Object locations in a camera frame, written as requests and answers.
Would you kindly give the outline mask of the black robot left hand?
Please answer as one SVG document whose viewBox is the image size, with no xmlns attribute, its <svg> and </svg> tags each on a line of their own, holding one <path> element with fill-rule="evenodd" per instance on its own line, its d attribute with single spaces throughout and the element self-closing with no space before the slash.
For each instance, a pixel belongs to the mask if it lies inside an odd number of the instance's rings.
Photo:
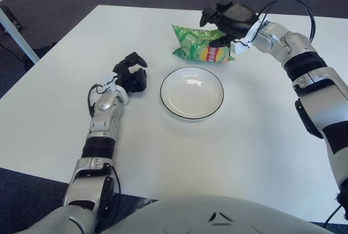
<svg viewBox="0 0 348 234">
<path fill-rule="evenodd" d="M 134 72 L 130 72 L 129 68 L 135 65 L 139 65 L 140 68 Z M 136 52 L 132 52 L 113 68 L 113 72 L 117 74 L 115 84 L 123 87 L 127 93 L 144 91 L 147 87 L 146 67 L 147 63 L 145 60 Z"/>
</svg>

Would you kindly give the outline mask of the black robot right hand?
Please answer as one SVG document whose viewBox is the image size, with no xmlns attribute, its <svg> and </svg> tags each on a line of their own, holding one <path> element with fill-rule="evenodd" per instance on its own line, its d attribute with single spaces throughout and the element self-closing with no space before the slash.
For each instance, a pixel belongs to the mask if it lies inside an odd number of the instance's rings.
<svg viewBox="0 0 348 234">
<path fill-rule="evenodd" d="M 234 2 L 219 1 L 215 8 L 202 11 L 200 27 L 207 23 L 216 25 L 223 36 L 209 43 L 210 47 L 230 47 L 231 42 L 245 38 L 258 21 L 256 13 L 248 6 Z"/>
</svg>

